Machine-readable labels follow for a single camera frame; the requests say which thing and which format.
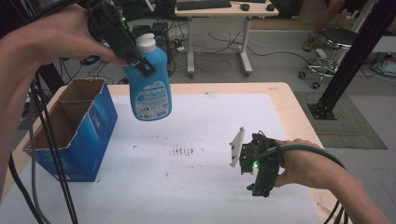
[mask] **bottle label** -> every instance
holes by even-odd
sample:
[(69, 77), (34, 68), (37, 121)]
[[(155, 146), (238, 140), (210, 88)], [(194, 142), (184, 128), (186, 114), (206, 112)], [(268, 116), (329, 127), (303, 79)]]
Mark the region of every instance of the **bottle label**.
[(169, 113), (168, 93), (165, 84), (156, 81), (137, 94), (134, 102), (141, 119), (161, 119)]

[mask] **person's leg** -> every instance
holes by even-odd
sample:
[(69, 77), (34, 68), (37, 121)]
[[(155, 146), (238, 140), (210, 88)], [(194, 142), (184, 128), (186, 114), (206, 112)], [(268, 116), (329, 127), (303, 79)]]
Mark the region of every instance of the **person's leg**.
[(341, 10), (343, 9), (345, 0), (331, 0), (329, 2), (329, 6), (326, 8), (326, 10), (321, 14), (319, 19), (317, 20), (317, 23), (315, 23), (314, 29), (312, 30), (312, 33), (309, 34), (308, 38), (305, 40), (303, 44), (303, 50), (304, 51), (311, 51), (312, 48), (314, 47), (314, 42), (315, 39), (320, 37), (320, 32), (330, 24), (332, 21), (332, 18)]

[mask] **green light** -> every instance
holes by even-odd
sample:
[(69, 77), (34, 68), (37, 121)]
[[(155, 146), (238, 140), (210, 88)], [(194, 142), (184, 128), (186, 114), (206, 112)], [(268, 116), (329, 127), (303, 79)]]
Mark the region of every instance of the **green light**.
[(253, 167), (259, 169), (260, 168), (260, 163), (258, 161), (253, 162)]

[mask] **blue bottle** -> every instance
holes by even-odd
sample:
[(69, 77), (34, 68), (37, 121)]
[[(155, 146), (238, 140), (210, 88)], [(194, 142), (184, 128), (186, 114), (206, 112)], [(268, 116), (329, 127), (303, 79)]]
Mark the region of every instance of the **blue bottle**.
[(155, 72), (144, 77), (130, 64), (122, 67), (129, 79), (132, 111), (139, 120), (163, 119), (172, 111), (166, 54), (156, 47), (154, 34), (141, 35), (136, 39), (136, 47), (140, 55), (153, 65)]

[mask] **computer mouse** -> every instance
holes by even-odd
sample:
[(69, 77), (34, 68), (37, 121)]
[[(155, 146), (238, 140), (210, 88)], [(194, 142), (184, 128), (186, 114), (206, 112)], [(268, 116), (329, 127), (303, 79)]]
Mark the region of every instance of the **computer mouse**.
[(248, 11), (250, 9), (250, 5), (249, 4), (241, 4), (241, 9), (244, 11)]
[(270, 4), (267, 6), (267, 11), (274, 11), (275, 10), (275, 6)]

